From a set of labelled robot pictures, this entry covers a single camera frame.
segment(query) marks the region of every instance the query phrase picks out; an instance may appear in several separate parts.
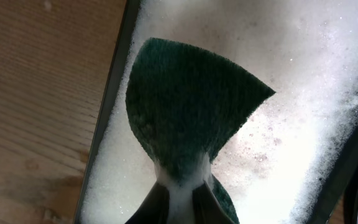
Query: wood grain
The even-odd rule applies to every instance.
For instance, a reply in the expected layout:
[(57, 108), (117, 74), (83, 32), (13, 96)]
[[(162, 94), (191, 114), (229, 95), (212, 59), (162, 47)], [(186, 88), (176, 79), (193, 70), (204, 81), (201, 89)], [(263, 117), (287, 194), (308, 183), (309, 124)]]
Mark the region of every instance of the wood grain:
[(0, 224), (71, 223), (125, 0), (0, 0)]

